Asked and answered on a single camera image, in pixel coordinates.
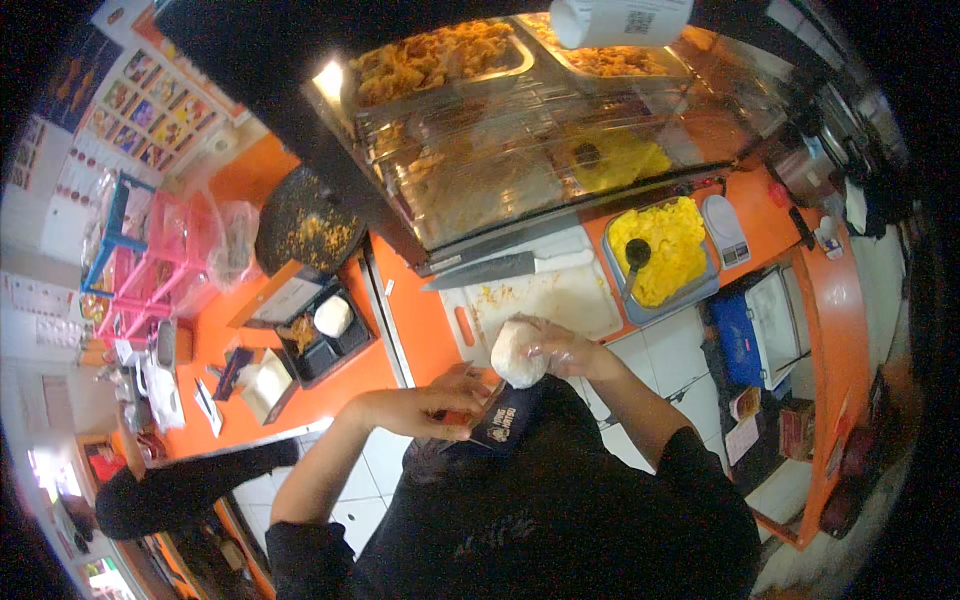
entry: white cutting board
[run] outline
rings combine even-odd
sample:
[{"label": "white cutting board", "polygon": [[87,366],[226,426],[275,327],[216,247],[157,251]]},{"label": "white cutting board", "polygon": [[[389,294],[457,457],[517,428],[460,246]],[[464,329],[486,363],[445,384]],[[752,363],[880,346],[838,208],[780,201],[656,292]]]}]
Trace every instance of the white cutting board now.
[{"label": "white cutting board", "polygon": [[[592,245],[587,231],[578,225],[491,254],[484,260],[526,251],[533,251],[534,257],[543,259],[584,249],[592,249]],[[518,312],[544,317],[590,340],[599,340],[623,327],[597,256],[584,267],[441,290],[440,298],[460,355],[477,367],[490,366],[496,330]],[[474,340],[472,346],[468,346],[457,323],[457,307],[464,309]]]}]

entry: qr code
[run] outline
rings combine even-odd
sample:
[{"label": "qr code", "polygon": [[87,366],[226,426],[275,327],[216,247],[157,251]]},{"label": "qr code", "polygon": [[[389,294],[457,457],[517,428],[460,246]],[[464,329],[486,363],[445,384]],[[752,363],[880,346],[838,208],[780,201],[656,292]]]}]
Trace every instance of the qr code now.
[{"label": "qr code", "polygon": [[640,34],[646,36],[650,31],[650,24],[654,22],[652,12],[629,11],[627,12],[627,27],[623,30],[625,34]]}]

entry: food display case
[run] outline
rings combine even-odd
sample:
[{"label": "food display case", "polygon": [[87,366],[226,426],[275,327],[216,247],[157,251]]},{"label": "food display case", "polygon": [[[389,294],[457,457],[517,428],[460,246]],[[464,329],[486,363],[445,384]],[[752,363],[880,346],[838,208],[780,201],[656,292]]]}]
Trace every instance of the food display case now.
[{"label": "food display case", "polygon": [[530,2],[168,0],[156,25],[428,275],[744,168],[844,61],[755,5],[698,2],[667,46],[575,50]]}]

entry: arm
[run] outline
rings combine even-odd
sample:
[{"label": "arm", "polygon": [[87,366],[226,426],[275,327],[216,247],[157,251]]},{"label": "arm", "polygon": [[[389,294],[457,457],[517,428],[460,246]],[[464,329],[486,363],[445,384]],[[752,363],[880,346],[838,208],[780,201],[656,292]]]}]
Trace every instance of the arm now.
[{"label": "arm", "polygon": [[375,427],[399,435],[465,440],[465,426],[442,424],[438,411],[481,415],[490,392],[465,375],[442,375],[428,388],[367,392],[351,400],[276,492],[270,523],[325,523]]},{"label": "arm", "polygon": [[518,315],[536,327],[541,338],[523,351],[550,357],[550,372],[558,377],[585,377],[651,467],[657,468],[667,442],[692,423],[655,394],[613,352],[545,319]]},{"label": "arm", "polygon": [[643,458],[656,469],[673,434],[693,427],[693,423],[640,381],[613,352],[603,346],[591,346],[595,369],[587,373],[587,381],[623,425]]},{"label": "arm", "polygon": [[143,454],[140,453],[140,444],[136,442],[136,436],[127,426],[123,407],[123,402],[117,402],[116,416],[117,427],[120,429],[120,442],[123,445],[123,453],[127,458],[127,467],[133,473],[133,478],[137,481],[143,481],[143,477],[147,473],[147,463],[144,462]]}]

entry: person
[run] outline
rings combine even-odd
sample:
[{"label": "person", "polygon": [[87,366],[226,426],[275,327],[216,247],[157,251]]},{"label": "person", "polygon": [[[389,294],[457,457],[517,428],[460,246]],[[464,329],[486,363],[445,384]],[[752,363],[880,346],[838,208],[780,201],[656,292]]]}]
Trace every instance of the person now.
[{"label": "person", "polygon": [[284,440],[147,468],[120,403],[116,417],[127,464],[97,491],[95,508],[79,496],[61,497],[86,541],[93,540],[94,529],[112,540],[135,540],[182,530],[202,521],[219,498],[240,484],[274,468],[291,467],[300,456],[297,441]]},{"label": "person", "polygon": [[[746,597],[756,523],[690,421],[603,346],[518,318],[539,331],[523,352],[548,356],[550,374],[529,389],[537,415],[516,452],[477,452],[461,443],[467,425],[434,418],[483,413],[489,391],[469,369],[355,397],[277,491],[266,533],[277,598]],[[656,475],[605,449],[561,379],[578,375]],[[434,452],[411,444],[393,501],[354,562],[344,526],[328,520],[375,427],[457,443]]]}]

